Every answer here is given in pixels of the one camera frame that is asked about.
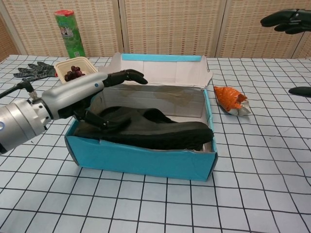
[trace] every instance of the orange snack bag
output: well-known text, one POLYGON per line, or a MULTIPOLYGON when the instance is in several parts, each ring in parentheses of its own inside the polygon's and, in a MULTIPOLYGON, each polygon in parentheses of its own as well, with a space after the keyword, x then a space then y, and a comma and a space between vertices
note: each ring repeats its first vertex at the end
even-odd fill
POLYGON ((233 87, 214 86, 214 92, 218 103, 229 113, 235 116, 246 115, 250 113, 247 97, 241 94, 233 87))

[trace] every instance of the green can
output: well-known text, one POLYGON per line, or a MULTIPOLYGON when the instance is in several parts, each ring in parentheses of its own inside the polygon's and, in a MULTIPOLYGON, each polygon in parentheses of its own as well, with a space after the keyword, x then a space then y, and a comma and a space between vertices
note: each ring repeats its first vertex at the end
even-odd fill
POLYGON ((54 13, 60 32, 65 42, 69 58, 86 56, 82 45, 74 11, 60 10, 54 13))

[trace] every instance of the shoe box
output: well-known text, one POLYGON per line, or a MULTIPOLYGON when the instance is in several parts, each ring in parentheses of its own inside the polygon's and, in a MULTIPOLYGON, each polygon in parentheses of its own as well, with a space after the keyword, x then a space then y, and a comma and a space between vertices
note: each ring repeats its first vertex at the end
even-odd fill
MULTIPOLYGON (((142 72, 147 85, 125 81, 105 88, 92 100, 90 110, 99 113, 112 106, 157 108, 177 122, 200 121, 213 130, 207 85, 212 72, 204 56, 116 53, 99 72, 124 69, 142 72)), ((217 162, 215 138, 202 151, 151 150, 104 140, 73 136, 75 121, 65 142, 77 165, 159 177, 205 181, 217 162)))

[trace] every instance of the grape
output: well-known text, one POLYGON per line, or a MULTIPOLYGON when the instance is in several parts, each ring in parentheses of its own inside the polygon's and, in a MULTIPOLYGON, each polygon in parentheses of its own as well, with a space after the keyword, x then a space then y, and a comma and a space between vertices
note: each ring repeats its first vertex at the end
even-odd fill
POLYGON ((76 71, 76 74, 77 74, 78 77, 81 77, 82 76, 82 71, 78 70, 78 71, 76 71))

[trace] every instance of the grid tablecloth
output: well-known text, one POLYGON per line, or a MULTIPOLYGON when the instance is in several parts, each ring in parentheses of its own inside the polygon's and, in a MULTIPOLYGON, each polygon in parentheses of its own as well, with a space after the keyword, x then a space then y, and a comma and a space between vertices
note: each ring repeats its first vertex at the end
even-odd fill
MULTIPOLYGON (((1 91, 17 67, 66 58, 11 55, 0 63, 1 91)), ((90 58, 96 66, 111 58, 90 58)), ((84 169, 64 134, 71 119, 0 156, 0 232, 4 233, 307 233, 311 230, 311 61, 208 58, 208 86, 219 160, 207 182, 84 169), (218 107, 213 85, 233 86, 252 114, 218 107)), ((33 82, 39 95, 58 78, 33 82)), ((0 99, 2 106, 17 91, 0 99)))

